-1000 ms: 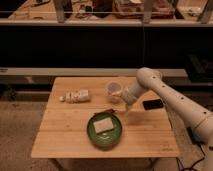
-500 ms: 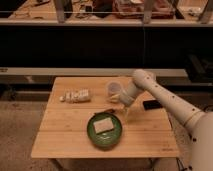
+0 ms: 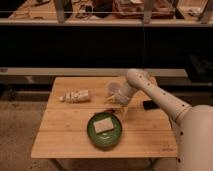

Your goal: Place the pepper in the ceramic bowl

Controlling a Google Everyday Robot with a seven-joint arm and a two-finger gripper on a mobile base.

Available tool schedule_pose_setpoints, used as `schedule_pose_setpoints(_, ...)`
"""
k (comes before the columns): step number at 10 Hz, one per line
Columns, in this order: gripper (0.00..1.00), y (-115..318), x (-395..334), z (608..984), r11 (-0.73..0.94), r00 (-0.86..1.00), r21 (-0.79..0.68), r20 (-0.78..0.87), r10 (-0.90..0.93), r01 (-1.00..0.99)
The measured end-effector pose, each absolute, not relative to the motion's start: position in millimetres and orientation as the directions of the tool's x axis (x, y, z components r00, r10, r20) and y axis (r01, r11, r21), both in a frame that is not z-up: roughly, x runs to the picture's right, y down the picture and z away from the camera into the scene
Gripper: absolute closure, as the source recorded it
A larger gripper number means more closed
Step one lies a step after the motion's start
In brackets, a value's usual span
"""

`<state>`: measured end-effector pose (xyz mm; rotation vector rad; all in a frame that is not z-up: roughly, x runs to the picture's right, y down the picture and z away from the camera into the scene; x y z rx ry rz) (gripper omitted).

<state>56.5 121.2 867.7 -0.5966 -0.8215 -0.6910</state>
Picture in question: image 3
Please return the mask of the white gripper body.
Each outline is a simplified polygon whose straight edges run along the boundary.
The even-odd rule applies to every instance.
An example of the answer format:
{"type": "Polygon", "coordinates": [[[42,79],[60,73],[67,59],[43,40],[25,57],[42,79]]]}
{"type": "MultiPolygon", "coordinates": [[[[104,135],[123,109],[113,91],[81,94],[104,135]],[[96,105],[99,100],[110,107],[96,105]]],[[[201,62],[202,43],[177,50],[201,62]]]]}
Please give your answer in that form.
{"type": "Polygon", "coordinates": [[[115,101],[123,106],[127,106],[137,89],[125,82],[115,93],[115,101]]]}

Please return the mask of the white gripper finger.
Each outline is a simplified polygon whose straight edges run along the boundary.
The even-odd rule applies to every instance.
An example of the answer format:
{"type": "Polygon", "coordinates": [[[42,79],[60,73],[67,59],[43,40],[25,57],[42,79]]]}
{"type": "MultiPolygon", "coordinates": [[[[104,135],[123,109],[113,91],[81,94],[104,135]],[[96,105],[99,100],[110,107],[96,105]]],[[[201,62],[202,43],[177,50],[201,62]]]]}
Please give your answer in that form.
{"type": "Polygon", "coordinates": [[[115,104],[116,103],[116,97],[114,95],[111,95],[105,99],[105,103],[111,103],[115,104]]]}
{"type": "Polygon", "coordinates": [[[118,114],[121,114],[121,115],[125,115],[126,114],[126,107],[124,105],[119,105],[117,108],[116,108],[116,112],[118,114]]]}

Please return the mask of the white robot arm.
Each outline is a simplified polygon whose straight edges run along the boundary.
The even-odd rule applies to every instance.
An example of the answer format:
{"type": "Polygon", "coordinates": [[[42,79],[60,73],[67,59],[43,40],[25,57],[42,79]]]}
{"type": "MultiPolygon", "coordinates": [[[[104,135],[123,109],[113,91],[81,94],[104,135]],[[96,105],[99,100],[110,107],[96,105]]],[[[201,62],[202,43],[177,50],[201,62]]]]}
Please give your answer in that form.
{"type": "Polygon", "coordinates": [[[128,69],[123,85],[107,100],[127,106],[138,91],[179,126],[177,171],[213,171],[213,106],[190,105],[153,84],[149,73],[140,69],[128,69]]]}

